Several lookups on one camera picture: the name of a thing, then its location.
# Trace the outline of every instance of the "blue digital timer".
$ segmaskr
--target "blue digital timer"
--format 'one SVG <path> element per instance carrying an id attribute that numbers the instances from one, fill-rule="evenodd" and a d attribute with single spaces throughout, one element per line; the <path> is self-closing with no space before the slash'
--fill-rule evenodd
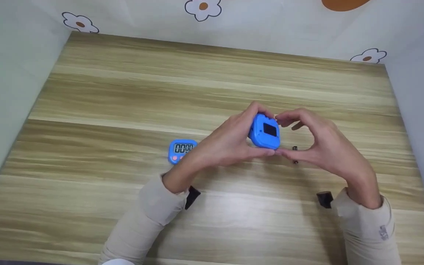
<path id="1" fill-rule="evenodd" d="M 168 151 L 168 161 L 175 165 L 191 151 L 197 142 L 191 139 L 176 139 L 170 143 L 170 149 Z"/>
<path id="2" fill-rule="evenodd" d="M 248 137 L 254 145 L 262 148 L 277 149 L 281 145 L 279 124 L 261 113 L 254 117 Z"/>

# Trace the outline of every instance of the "wooden table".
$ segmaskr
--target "wooden table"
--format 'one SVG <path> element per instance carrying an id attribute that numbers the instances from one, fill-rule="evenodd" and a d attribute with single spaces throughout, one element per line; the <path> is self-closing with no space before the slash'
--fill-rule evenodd
<path id="1" fill-rule="evenodd" d="M 78 32 L 1 170 L 0 259 L 94 264 L 138 190 L 171 167 L 170 141 L 200 141 L 252 100 L 335 121 L 377 172 L 403 263 L 424 264 L 424 187 L 383 65 Z M 281 136 L 313 141 L 307 129 Z M 336 220 L 316 203 L 342 179 L 273 157 L 194 185 L 202 195 L 147 263 L 342 263 Z"/>

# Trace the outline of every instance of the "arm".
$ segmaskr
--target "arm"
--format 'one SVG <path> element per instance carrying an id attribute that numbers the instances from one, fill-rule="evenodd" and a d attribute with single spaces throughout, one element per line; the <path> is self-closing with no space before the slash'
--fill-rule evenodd
<path id="1" fill-rule="evenodd" d="M 197 172 L 211 166 L 228 166 L 240 161 L 274 155 L 274 150 L 246 144 L 254 116 L 273 114 L 253 102 L 231 116 L 201 141 L 163 178 L 157 176 L 141 190 L 136 203 L 112 230 L 99 258 L 104 265 L 141 265 L 158 234 L 184 208 Z"/>
<path id="2" fill-rule="evenodd" d="M 315 139 L 307 150 L 278 149 L 276 154 L 313 163 L 345 179 L 348 185 L 332 202 L 340 218 L 348 264 L 401 264 L 392 209 L 379 193 L 377 177 L 369 161 L 333 122 L 307 109 L 286 111 L 276 119 L 282 127 L 297 122 L 293 130 L 307 126 Z"/>

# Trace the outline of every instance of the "white flower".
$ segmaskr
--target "white flower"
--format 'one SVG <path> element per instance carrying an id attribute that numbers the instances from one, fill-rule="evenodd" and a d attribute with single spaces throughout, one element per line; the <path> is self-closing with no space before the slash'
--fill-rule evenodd
<path id="1" fill-rule="evenodd" d="M 63 12 L 62 16 L 65 18 L 63 24 L 67 25 L 68 27 L 77 29 L 81 32 L 99 32 L 99 28 L 96 28 L 93 25 L 93 22 L 83 15 L 74 15 L 70 12 Z"/>
<path id="2" fill-rule="evenodd" d="M 220 0 L 189 0 L 185 3 L 185 11 L 194 15 L 195 20 L 204 21 L 207 17 L 216 17 L 222 13 Z"/>
<path id="3" fill-rule="evenodd" d="M 384 50 L 379 51 L 377 48 L 365 50 L 362 54 L 358 54 L 351 58 L 351 61 L 356 62 L 367 62 L 367 63 L 379 63 L 382 58 L 387 56 L 387 52 Z"/>

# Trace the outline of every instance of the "beige shirt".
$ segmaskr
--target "beige shirt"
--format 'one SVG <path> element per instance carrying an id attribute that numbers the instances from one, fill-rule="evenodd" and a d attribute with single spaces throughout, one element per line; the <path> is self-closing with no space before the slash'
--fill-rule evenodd
<path id="1" fill-rule="evenodd" d="M 184 209 L 187 195 L 168 191 L 160 176 L 150 180 L 111 232 L 99 265 L 142 265 L 158 234 Z M 344 188 L 331 203 L 340 219 L 348 264 L 401 264 L 392 209 L 383 200 L 382 207 L 370 210 L 352 201 Z"/>

